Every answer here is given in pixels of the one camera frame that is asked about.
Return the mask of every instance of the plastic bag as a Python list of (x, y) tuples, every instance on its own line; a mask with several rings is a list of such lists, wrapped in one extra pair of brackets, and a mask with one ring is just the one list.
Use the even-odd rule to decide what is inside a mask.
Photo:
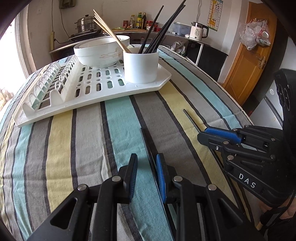
[(242, 25), (242, 30), (239, 32), (240, 41), (247, 47), (247, 50), (252, 50), (257, 44), (269, 46), (269, 30), (267, 20), (252, 20), (248, 24)]
[(185, 55), (185, 43), (186, 41), (183, 41), (183, 42), (179, 42), (179, 41), (176, 41), (173, 43), (173, 45), (171, 46), (171, 50), (184, 56)]

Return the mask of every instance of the bottle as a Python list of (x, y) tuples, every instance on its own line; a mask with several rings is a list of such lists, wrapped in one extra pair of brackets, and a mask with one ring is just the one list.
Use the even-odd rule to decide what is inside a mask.
[(139, 12), (139, 15), (137, 17), (136, 28), (142, 28), (142, 13), (141, 12)]
[(130, 27), (135, 28), (135, 15), (133, 14), (130, 19)]
[(146, 20), (147, 20), (146, 13), (144, 13), (144, 16), (142, 19), (142, 29), (146, 29)]

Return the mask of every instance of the tablecloth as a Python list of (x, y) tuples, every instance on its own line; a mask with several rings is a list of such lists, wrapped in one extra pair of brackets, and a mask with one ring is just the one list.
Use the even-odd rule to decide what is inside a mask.
[(251, 124), (249, 118), (222, 87), (183, 57), (164, 47), (159, 57), (172, 74), (159, 91), (88, 105), (18, 128), (12, 114), (48, 66), (27, 79), (0, 123), (0, 211), (16, 240), (26, 240), (79, 184), (98, 185), (116, 175), (131, 153), (138, 155), (138, 174), (132, 203), (118, 205), (118, 240), (172, 240), (140, 127), (153, 155), (163, 153), (167, 164), (194, 184), (217, 185), (253, 220), (255, 199), (223, 174), (221, 156), (197, 141), (198, 131), (183, 109), (201, 131), (208, 126), (240, 128)]

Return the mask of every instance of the white cup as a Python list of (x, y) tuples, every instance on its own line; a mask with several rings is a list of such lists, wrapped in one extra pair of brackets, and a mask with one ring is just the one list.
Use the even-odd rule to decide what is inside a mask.
[(134, 84), (147, 84), (155, 81), (158, 68), (158, 52), (138, 54), (139, 47), (130, 48), (129, 50), (131, 53), (123, 52), (125, 81)]

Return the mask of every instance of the chopstick bundle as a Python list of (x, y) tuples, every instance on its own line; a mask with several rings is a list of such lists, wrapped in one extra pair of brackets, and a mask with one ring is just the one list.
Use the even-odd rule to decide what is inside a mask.
[(157, 48), (160, 45), (162, 39), (164, 38), (165, 33), (169, 29), (170, 25), (172, 24), (172, 22), (175, 20), (175, 18), (179, 15), (179, 13), (185, 7), (185, 5), (184, 5), (185, 1), (186, 0), (183, 0), (183, 2), (177, 8), (177, 10), (174, 12), (174, 14), (170, 17), (170, 19), (165, 23), (165, 25), (162, 27), (162, 29), (158, 32), (157, 36), (152, 41), (152, 43), (149, 45), (149, 47), (146, 49), (145, 53), (155, 53), (157, 51)]
[(147, 34), (147, 36), (146, 36), (146, 38), (145, 38), (145, 40), (144, 40), (144, 42), (143, 42), (143, 44), (142, 44), (142, 46), (141, 46), (141, 48), (140, 48), (140, 50), (139, 50), (139, 53), (142, 53), (142, 52), (143, 52), (143, 50), (144, 50), (144, 48), (145, 48), (145, 45), (146, 45), (146, 42), (147, 42), (147, 39), (148, 39), (148, 37), (149, 37), (149, 35), (150, 35), (150, 33), (151, 33), (152, 29), (153, 29), (153, 26), (154, 26), (154, 24), (155, 24), (155, 22), (156, 22), (156, 20), (157, 20), (157, 18), (158, 18), (158, 16), (159, 16), (161, 10), (163, 9), (163, 7), (164, 7), (164, 6), (162, 5), (162, 7), (160, 8), (158, 14), (156, 15), (155, 19), (153, 20), (152, 26), (151, 26), (151, 28), (150, 28), (149, 31), (148, 31), (148, 34)]
[(100, 15), (97, 13), (97, 11), (95, 9), (93, 9), (94, 11), (94, 16), (96, 18), (95, 23), (98, 24), (106, 33), (108, 33), (110, 36), (112, 36), (116, 42), (119, 44), (119, 46), (122, 48), (122, 50), (126, 53), (131, 53), (128, 48), (118, 39), (118, 37), (116, 36), (116, 34), (113, 33), (113, 31), (111, 30), (111, 28), (105, 23), (105, 21), (100, 17)]

